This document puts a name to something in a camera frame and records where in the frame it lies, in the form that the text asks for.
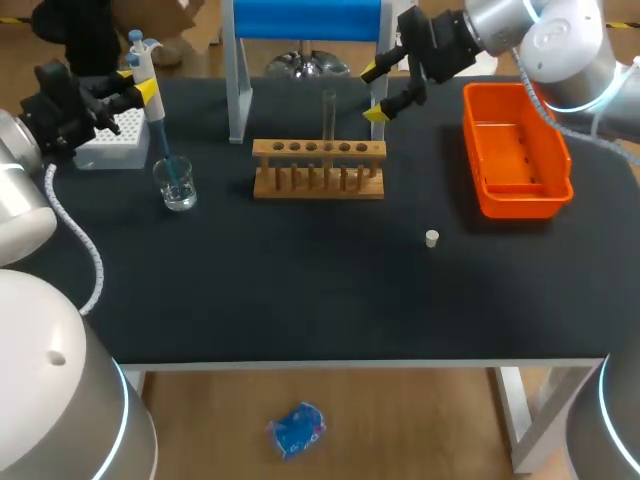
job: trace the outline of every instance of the wooden test tube rack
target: wooden test tube rack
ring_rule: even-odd
[[[255,198],[384,198],[381,162],[387,158],[385,142],[258,139],[253,141],[253,156],[260,160]],[[338,159],[344,164],[334,166]],[[279,160],[292,163],[282,167]],[[348,168],[347,163],[355,167]]]

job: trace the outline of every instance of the white pipette tip box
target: white pipette tip box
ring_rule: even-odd
[[[115,115],[120,135],[96,130],[96,138],[76,150],[73,161],[81,170],[131,170],[144,168],[149,151],[149,125],[142,109]]]

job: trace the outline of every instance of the wooden floor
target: wooden floor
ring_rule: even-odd
[[[18,15],[0,0],[0,16]],[[424,1],[429,14],[457,8],[458,0]],[[608,0],[612,21],[640,20],[640,2]],[[611,32],[619,58],[640,53],[640,30]],[[251,73],[259,75],[294,42],[250,41]],[[357,73],[369,63],[372,45],[325,44]],[[0,26],[0,107],[13,113],[36,89],[33,67],[63,58],[59,47],[36,39],[25,26]],[[515,73],[509,58],[499,74]],[[220,76],[221,47],[189,52],[181,68],[164,75]],[[531,392],[544,369],[527,369]],[[284,372],[162,373],[151,377],[145,401],[160,445],[159,480],[507,480],[511,473],[490,374],[483,369],[340,370]],[[322,410],[325,436],[309,452],[283,462],[265,428],[300,401]],[[535,480],[569,478],[562,452]]]

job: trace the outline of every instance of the chrome chair base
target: chrome chair base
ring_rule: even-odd
[[[313,50],[309,55],[301,51],[289,52],[274,58],[264,75],[269,78],[348,77],[349,66],[335,55]]]

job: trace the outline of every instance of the white cable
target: white cable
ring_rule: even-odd
[[[540,103],[540,100],[538,99],[538,96],[536,95],[536,92],[534,91],[533,86],[531,85],[531,80],[529,79],[527,72],[522,66],[522,62],[520,61],[520,55],[518,55],[518,52],[515,48],[511,50],[511,56],[513,57],[513,60],[516,62],[516,65],[518,66],[518,70],[520,70],[520,79],[522,80],[522,83],[524,84],[524,87],[527,90],[527,94],[531,99],[531,103],[533,103],[533,106],[538,111],[538,114],[542,117],[542,119],[545,122],[547,122],[547,124],[549,124],[554,129],[558,130],[563,135],[566,135],[567,137],[575,138],[578,140],[584,140],[586,142],[591,142],[595,145],[611,150],[612,152],[617,153],[618,155],[622,155],[632,165],[635,165],[636,167],[640,167],[640,159],[636,157],[633,153],[622,148],[617,143],[610,142],[608,140],[605,140],[604,138],[594,137],[591,135],[587,135],[585,133],[576,132],[574,130],[571,130],[570,128],[565,127],[564,125],[559,124],[553,118],[551,118],[547,113],[547,111],[542,106],[542,104]]]
[[[82,244],[86,247],[89,255],[91,255],[91,259],[93,260],[93,266],[96,274],[96,283],[93,287],[93,292],[91,293],[91,297],[87,303],[80,309],[80,315],[87,315],[93,307],[95,307],[96,303],[98,303],[98,299],[100,298],[100,294],[102,293],[102,287],[104,286],[104,266],[102,265],[102,258],[100,258],[100,252],[96,248],[95,244],[91,241],[89,236],[84,233],[84,231],[80,228],[80,226],[71,218],[71,216],[64,209],[58,197],[56,196],[56,192],[53,190],[53,177],[56,173],[56,169],[58,167],[53,163],[49,165],[47,171],[44,175],[44,190],[47,194],[47,198],[49,199],[49,203],[51,203],[51,208],[53,211],[58,214],[58,216],[62,219],[62,221],[69,227],[69,229],[80,239]]]

